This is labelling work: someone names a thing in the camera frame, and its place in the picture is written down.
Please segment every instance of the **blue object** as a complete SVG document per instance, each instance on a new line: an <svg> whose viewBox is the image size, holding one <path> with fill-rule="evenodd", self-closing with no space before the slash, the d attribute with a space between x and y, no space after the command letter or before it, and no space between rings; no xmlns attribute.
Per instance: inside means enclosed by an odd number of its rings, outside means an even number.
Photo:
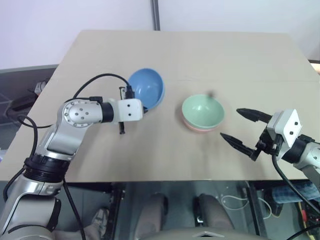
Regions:
<svg viewBox="0 0 320 240"><path fill-rule="evenodd" d="M308 181L293 185L306 199L320 202L320 192L312 182ZM277 204L297 203L302 201L287 185L273 187L272 198Z"/></svg>
<svg viewBox="0 0 320 240"><path fill-rule="evenodd" d="M159 73L150 68L136 71L128 80L135 92L135 98L141 100L148 110L159 105L165 95L165 84Z"/></svg>

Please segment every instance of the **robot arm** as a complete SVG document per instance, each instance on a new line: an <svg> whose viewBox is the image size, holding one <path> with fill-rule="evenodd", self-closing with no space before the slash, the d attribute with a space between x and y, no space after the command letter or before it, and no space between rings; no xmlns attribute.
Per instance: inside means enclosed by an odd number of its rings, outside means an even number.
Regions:
<svg viewBox="0 0 320 240"><path fill-rule="evenodd" d="M90 126L96 123L139 121L143 107L136 98L107 102L74 99L62 105L57 122L43 137L36 153L54 159L71 161Z"/></svg>
<svg viewBox="0 0 320 240"><path fill-rule="evenodd" d="M221 136L235 149L248 155L256 161L261 151L283 159L299 170L311 180L320 191L320 144L311 137L300 135L301 124L295 109L276 112L273 116L266 113L240 108L237 112L251 121L267 123L261 134L256 150L243 145L242 141L221 133Z"/></svg>
<svg viewBox="0 0 320 240"><path fill-rule="evenodd" d="M22 239L30 233L52 239L50 231L57 224L53 218L60 211L54 196L60 192L88 128L96 123L139 121L143 112L136 98L65 102L58 110L56 123L47 130L34 156L26 158L25 172L12 186L0 217L0 239Z"/></svg>

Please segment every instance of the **gray floor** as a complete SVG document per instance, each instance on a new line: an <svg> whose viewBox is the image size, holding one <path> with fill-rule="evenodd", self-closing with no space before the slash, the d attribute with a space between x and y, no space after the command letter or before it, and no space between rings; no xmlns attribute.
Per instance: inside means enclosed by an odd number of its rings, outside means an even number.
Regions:
<svg viewBox="0 0 320 240"><path fill-rule="evenodd" d="M0 190L3 190L5 182L0 182ZM121 202L116 229L116 240L132 240L140 211L151 194L163 193L168 197L168 215L164 230L194 227L192 200L194 197L206 193L218 199L224 195L245 197L242 191L246 184L243 181L165 181L165 182L131 182L127 184L124 200ZM90 224L97 209L108 207L110 197L102 192L70 188L73 200L82 219L83 225ZM57 196L61 199L62 208L59 216L57 229L65 231L77 231L78 226L62 190ZM225 203L230 208L241 207L243 202L229 200ZM0 198L0 211L4 207L4 201ZM268 213L261 205L264 215ZM235 229L255 234L253 219L249 205L242 210L227 210ZM300 230L298 224L298 212L294 204L285 204L279 218L266 219L268 237L271 240L285 240L293 233ZM302 235L297 240L308 240Z"/></svg>
<svg viewBox="0 0 320 240"><path fill-rule="evenodd" d="M127 185L126 196L121 203L117 224L117 240L133 239L140 211L151 194L163 193L168 197L169 207L163 230L182 227L194 227L192 200L202 193L217 197L224 195L245 197L242 189L246 187L243 181L167 181L167 182L133 182ZM226 200L230 208L239 208L245 202ZM261 203L264 216L268 216L266 208ZM242 210L226 210L236 230L255 234L253 219L249 205ZM271 216L264 220L268 238L285 240L301 228L298 224L298 212L294 204L285 204L279 218ZM297 240L308 240L301 235Z"/></svg>

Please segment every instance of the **table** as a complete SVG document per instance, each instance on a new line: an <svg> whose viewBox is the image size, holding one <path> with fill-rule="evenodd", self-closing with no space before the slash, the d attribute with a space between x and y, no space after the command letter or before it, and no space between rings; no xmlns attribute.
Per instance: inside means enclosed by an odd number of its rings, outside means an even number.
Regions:
<svg viewBox="0 0 320 240"><path fill-rule="evenodd" d="M165 83L164 100L139 122L92 126L70 165L68 182L180 180L278 180L271 157L256 162L220 137L230 134L254 147L265 124L248 121L237 108L269 114L296 108L302 132L320 139L319 76L286 34L85 30L54 72L29 116L38 125L56 121L61 104L88 79L115 73L126 79L152 68ZM117 79L103 78L80 95L119 99ZM215 131L199 134L181 122L180 109L192 94L214 91L225 108ZM45 130L39 130L41 138ZM33 131L21 127L0 163L10 179L30 153ZM290 179L305 176L280 161Z"/></svg>

